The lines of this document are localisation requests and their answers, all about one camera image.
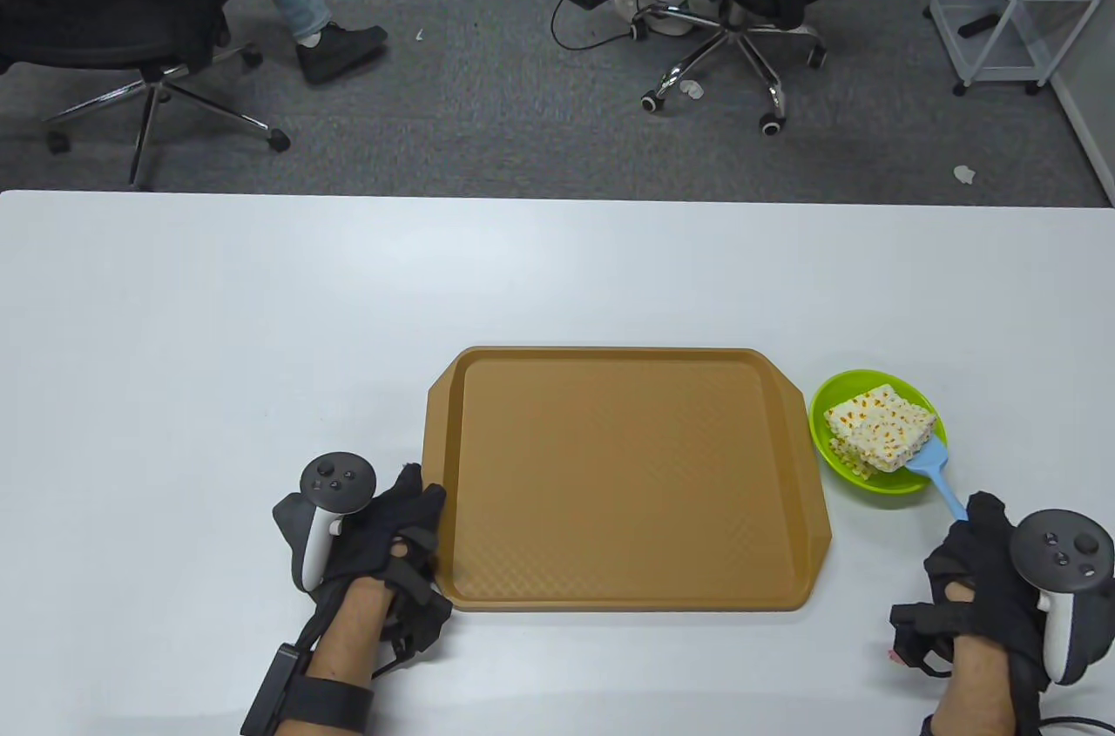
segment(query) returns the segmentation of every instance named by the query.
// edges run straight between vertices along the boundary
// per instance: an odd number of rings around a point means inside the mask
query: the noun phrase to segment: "chair wheel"
[[[808,64],[813,70],[821,70],[821,67],[828,58],[828,49],[823,45],[814,45],[809,50]]]
[[[47,148],[51,155],[68,153],[70,149],[69,135],[58,129],[49,129],[47,132]]]
[[[778,117],[773,112],[767,112],[763,117],[759,118],[759,132],[767,137],[773,137],[786,125],[785,117]]]
[[[263,65],[263,55],[254,45],[244,46],[244,49],[240,51],[240,59],[244,60],[244,67],[248,70],[259,68]]]
[[[271,135],[268,136],[268,146],[277,153],[284,153],[290,149],[290,138],[282,129],[272,129]]]
[[[653,89],[642,96],[642,107],[651,114],[662,108],[665,103],[666,100],[655,94]]]

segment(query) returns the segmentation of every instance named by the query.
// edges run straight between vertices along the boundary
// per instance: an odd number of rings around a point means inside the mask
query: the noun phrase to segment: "brown tray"
[[[423,475],[463,609],[793,610],[832,538],[802,394],[754,350],[465,350]]]

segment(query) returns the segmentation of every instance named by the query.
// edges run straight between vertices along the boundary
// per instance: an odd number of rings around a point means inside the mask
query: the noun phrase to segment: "blue spatula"
[[[933,482],[937,491],[944,498],[944,503],[952,511],[952,517],[957,521],[968,521],[968,511],[964,510],[964,505],[960,503],[960,498],[949,486],[949,482],[944,481],[944,466],[948,463],[949,448],[934,434],[908,463],[906,468],[915,475],[928,477]]]

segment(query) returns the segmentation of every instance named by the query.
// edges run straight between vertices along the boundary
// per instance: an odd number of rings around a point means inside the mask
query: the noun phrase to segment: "green bowl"
[[[898,472],[889,474],[876,472],[867,481],[864,481],[841,463],[840,457],[828,446],[828,440],[832,439],[833,433],[828,428],[828,423],[825,422],[825,411],[834,405],[847,401],[853,396],[859,396],[880,385],[890,385],[894,388],[894,393],[906,401],[920,405],[937,414],[937,408],[933,407],[932,403],[920,390],[902,381],[896,376],[880,372],[879,370],[847,370],[836,374],[822,385],[813,397],[813,401],[809,403],[809,432],[813,434],[813,445],[821,452],[821,456],[825,458],[825,462],[832,466],[833,472],[849,483],[855,484],[862,490],[867,490],[867,492],[876,492],[880,495],[911,495],[925,488],[929,485],[929,478],[900,468]],[[944,424],[941,422],[940,414],[937,414],[937,427],[933,430],[944,445],[949,444],[949,437],[944,430]]]

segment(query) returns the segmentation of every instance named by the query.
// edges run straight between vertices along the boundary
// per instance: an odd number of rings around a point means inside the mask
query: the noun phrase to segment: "black sneaker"
[[[321,39],[314,47],[298,46],[298,62],[306,81],[320,86],[367,62],[384,49],[386,41],[387,31],[378,25],[365,30],[346,30],[330,22],[321,29]]]

